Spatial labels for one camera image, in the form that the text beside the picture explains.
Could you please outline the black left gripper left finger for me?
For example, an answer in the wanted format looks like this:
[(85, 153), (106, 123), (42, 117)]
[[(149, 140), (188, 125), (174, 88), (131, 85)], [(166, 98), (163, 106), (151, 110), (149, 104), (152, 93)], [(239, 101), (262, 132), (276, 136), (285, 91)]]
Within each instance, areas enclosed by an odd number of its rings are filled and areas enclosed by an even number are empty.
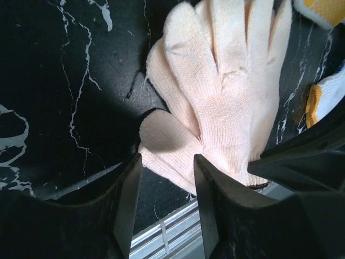
[(41, 200), (1, 191), (1, 258), (128, 258), (142, 158)]

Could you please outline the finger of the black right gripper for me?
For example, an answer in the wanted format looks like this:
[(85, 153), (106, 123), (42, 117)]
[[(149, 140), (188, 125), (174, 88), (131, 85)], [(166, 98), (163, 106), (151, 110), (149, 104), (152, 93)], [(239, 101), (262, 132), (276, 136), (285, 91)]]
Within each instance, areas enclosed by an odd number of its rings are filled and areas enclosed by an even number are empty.
[(264, 152), (248, 171), (293, 191), (344, 191), (344, 107)]

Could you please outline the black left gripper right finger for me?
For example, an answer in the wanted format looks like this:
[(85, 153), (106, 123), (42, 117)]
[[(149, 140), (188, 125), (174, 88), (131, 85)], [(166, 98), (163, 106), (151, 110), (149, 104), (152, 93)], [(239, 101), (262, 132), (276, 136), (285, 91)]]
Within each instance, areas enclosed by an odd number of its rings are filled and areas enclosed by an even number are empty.
[(206, 258), (344, 258), (344, 193), (276, 200), (194, 157)]

